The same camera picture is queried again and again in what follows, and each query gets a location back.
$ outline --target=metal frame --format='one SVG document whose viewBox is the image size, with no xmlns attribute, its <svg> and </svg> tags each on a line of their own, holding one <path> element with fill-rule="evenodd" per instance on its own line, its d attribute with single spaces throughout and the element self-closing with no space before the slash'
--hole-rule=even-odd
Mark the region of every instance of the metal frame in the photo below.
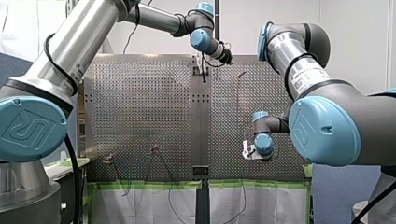
<svg viewBox="0 0 396 224">
<path fill-rule="evenodd" d="M 222 79 L 223 75 L 222 71 L 219 69 L 211 68 L 209 69 L 209 76 L 206 77 L 206 83 L 203 83 L 203 78 L 199 73 L 196 71 L 199 71 L 197 65 L 197 58 L 195 56 L 191 55 L 99 55 L 95 58 L 93 61 L 93 64 L 95 63 L 135 63 L 135 62 L 189 62 L 189 67 L 190 67 L 190 82 L 191 82 L 191 88 L 190 88 L 190 106 L 191 106 L 191 117 L 190 117 L 190 127 L 191 127 L 191 178 L 190 179 L 183 179 L 183 178 L 178 178 L 177 181 L 180 180 L 201 180 L 203 183 L 203 187 L 201 189 L 197 190 L 197 195 L 196 195 L 196 224 L 208 224 L 210 223 L 210 199 L 209 199 L 209 186 L 208 186 L 208 179 L 209 178 L 216 178 L 216 173 L 213 175 L 213 171 L 211 170 L 213 167 L 213 164 L 211 162 L 214 162 L 210 156 L 211 151 L 210 150 L 225 150 L 227 149 L 227 146 L 224 146 L 224 148 L 213 148 L 211 146 L 212 142 L 210 140 L 212 132 L 212 116 L 216 116 L 217 114 L 213 113 L 212 109 L 216 108 L 219 110 L 216 106 L 216 103 L 219 102 L 218 97 L 222 97 L 221 95 L 221 86 L 219 86 L 218 81 Z M 287 94 L 283 90 L 283 83 L 280 77 L 278 77 L 276 74 L 272 73 L 271 68 L 268 67 L 268 70 L 266 68 L 264 71 L 262 70 L 257 70 L 255 66 L 265 66 L 265 64 L 260 64 L 257 62 L 257 59 L 254 56 L 236 56 L 233 59 L 233 63 L 235 66 L 237 66 L 239 63 L 242 64 L 242 69 L 236 67 L 236 69 L 240 69 L 241 73 L 244 72 L 244 69 L 247 69 L 248 73 L 260 73 L 264 72 L 265 75 L 269 76 L 269 80 L 276 79 L 278 82 L 276 83 L 270 83 L 269 85 L 271 86 L 272 90 L 276 90 L 275 92 L 271 92 L 272 94 L 279 94 L 279 98 L 276 98 L 275 101 L 279 101 L 279 105 L 276 105 L 276 113 L 278 112 L 279 115 L 283 112 L 284 107 L 287 104 Z M 95 147 L 96 145 L 94 144 L 94 139 L 93 139 L 93 132 L 92 132 L 92 125 L 93 125 L 93 108 L 92 108 L 92 102 L 95 100 L 95 95 L 93 94 L 93 82 L 94 82 L 94 75 L 93 71 L 89 71 L 87 75 L 85 76 L 85 103 L 86 103 L 86 148 L 87 148 L 87 155 L 91 158 L 96 158 L 97 155 L 94 155 Z M 245 97 L 250 96 L 251 92 L 240 92 L 239 85 L 241 83 L 238 83 L 238 100 L 236 102 L 236 105 L 239 107 L 239 95 L 243 94 Z M 266 104 L 261 105 L 255 105 L 257 108 L 260 109 L 266 109 L 267 107 Z M 237 115 L 242 117 L 243 122 L 246 123 L 247 121 L 250 120 L 251 114 L 253 111 L 246 111 L 242 110 L 239 111 L 239 108 L 237 109 Z M 232 120 L 223 120 L 223 122 L 233 122 Z M 285 146 L 284 144 L 287 144 L 284 142 L 285 137 L 276 137 L 276 141 L 280 144 L 281 146 Z M 242 152 L 242 141 L 240 141 L 240 147 L 235 151 L 235 154 L 238 155 Z M 262 179 L 261 175 L 258 175 L 258 169 L 262 169 L 263 172 L 266 172 L 266 169 L 290 169 L 290 162 L 285 165 L 285 167 L 282 167 L 282 164 L 279 163 L 269 163 L 269 164 L 258 164 L 257 162 L 252 162 L 252 161 L 244 161 L 242 155 L 240 155 L 241 161 L 237 162 L 242 162 L 240 165 L 242 167 L 247 168 L 246 172 L 253 172 L 252 174 L 245 174 L 244 176 L 229 176 L 229 178 L 253 178 L 253 179 Z M 285 176 L 266 176 L 264 179 L 271 179 L 271 180 L 283 180 L 283 181 L 303 181 L 304 180 L 304 174 L 303 174 L 303 168 L 301 167 L 301 175 L 299 176 L 290 176 L 285 178 Z M 164 178 L 156 178 L 152 180 L 159 180 L 159 181 L 169 181 L 169 178 L 165 176 Z"/>
</svg>

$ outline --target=silver arm segment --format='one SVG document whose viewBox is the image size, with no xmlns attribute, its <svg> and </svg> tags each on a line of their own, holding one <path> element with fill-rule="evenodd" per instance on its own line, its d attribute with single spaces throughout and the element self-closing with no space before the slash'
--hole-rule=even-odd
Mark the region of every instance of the silver arm segment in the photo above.
<svg viewBox="0 0 396 224">
<path fill-rule="evenodd" d="M 155 7 L 150 7 L 145 4 L 139 4 L 140 10 L 140 25 L 147 26 L 156 30 L 161 30 L 170 34 L 175 34 L 180 29 L 179 16 L 162 11 Z M 132 8 L 128 18 L 129 22 L 136 23 L 136 10 Z"/>
</svg>

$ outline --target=white wall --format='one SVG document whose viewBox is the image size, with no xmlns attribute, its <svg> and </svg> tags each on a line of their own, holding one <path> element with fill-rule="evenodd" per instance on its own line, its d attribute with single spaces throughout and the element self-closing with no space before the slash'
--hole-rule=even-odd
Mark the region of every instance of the white wall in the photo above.
<svg viewBox="0 0 396 224">
<path fill-rule="evenodd" d="M 0 52 L 35 61 L 45 38 L 64 22 L 65 1 L 0 0 L 0 3 L 2 8 L 7 4 L 7 10 L 1 11 L 7 13 L 7 18 L 0 30 Z"/>
<path fill-rule="evenodd" d="M 152 6 L 186 14 L 202 0 L 153 0 Z M 221 39 L 233 45 L 233 54 L 256 54 L 259 31 L 267 21 L 319 22 L 319 0 L 222 0 Z M 114 53 L 122 53 L 133 24 L 117 24 L 109 35 Z M 173 38 L 164 32 L 138 27 L 127 53 L 190 54 L 194 49 L 187 36 Z"/>
<path fill-rule="evenodd" d="M 328 72 L 363 94 L 387 88 L 391 1 L 320 1 L 320 25 L 332 41 Z"/>
</svg>

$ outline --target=metal pole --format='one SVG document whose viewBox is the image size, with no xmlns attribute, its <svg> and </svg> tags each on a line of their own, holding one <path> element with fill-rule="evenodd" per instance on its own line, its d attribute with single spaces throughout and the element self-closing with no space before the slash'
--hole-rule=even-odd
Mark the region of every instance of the metal pole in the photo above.
<svg viewBox="0 0 396 224">
<path fill-rule="evenodd" d="M 215 39 L 220 41 L 220 0 L 215 0 Z"/>
</svg>

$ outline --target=robotic arm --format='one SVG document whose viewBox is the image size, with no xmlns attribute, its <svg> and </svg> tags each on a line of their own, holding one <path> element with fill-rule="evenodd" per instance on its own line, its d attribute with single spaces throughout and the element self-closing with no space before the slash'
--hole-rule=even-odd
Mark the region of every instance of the robotic arm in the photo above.
<svg viewBox="0 0 396 224">
<path fill-rule="evenodd" d="M 50 44 L 48 39 L 46 47 L 48 53 L 41 54 L 26 75 L 10 78 L 0 89 L 2 118 L 10 116 L 10 119 L 13 119 L 10 111 L 25 110 L 28 106 L 25 105 L 26 102 L 31 104 L 29 111 L 40 115 L 40 123 L 43 123 L 44 127 L 47 127 L 47 122 L 50 124 L 49 130 L 45 132 L 40 133 L 38 129 L 37 132 L 31 130 L 32 134 L 39 136 L 35 141 L 31 140 L 32 143 L 26 144 L 35 150 L 26 149 L 25 144 L 14 146 L 15 142 L 10 139 L 8 141 L 1 139 L 0 161 L 38 160 L 49 155 L 62 143 L 65 135 L 65 119 L 73 109 L 70 97 L 76 94 L 78 83 L 116 21 L 136 22 L 138 18 L 141 25 L 169 32 L 176 37 L 191 35 L 191 45 L 195 49 L 222 63 L 231 63 L 233 57 L 231 52 L 212 37 L 214 23 L 213 7 L 210 4 L 199 4 L 190 15 L 185 17 L 136 3 L 127 0 L 81 1 L 51 39 Z M 35 116 L 32 115 L 31 118 L 30 115 L 26 116 L 26 118 L 21 116 L 21 120 L 28 125 L 28 120 L 32 121 Z M 21 133 L 30 130 L 26 130 L 26 125 L 22 125 L 11 131 L 9 127 L 15 125 L 2 125 L 4 130 L 0 131 L 10 132 L 8 136 L 14 136 L 15 140 L 18 138 L 17 135 L 24 136 Z"/>
<path fill-rule="evenodd" d="M 0 89 L 0 219 L 6 223 L 60 223 L 59 185 L 50 183 L 40 159 L 67 133 L 71 97 L 117 21 L 139 22 L 191 45 L 222 63 L 232 54 L 212 37 L 213 7 L 201 3 L 189 15 L 173 15 L 138 0 L 84 0 L 46 40 L 29 71 Z"/>
<path fill-rule="evenodd" d="M 271 133 L 290 132 L 298 153 L 313 163 L 396 164 L 396 91 L 363 96 L 326 73 L 329 57 L 329 38 L 314 24 L 267 23 L 262 28 L 259 60 L 283 77 L 290 103 L 282 118 L 254 114 L 254 145 L 245 143 L 245 152 L 268 161 Z"/>
</svg>

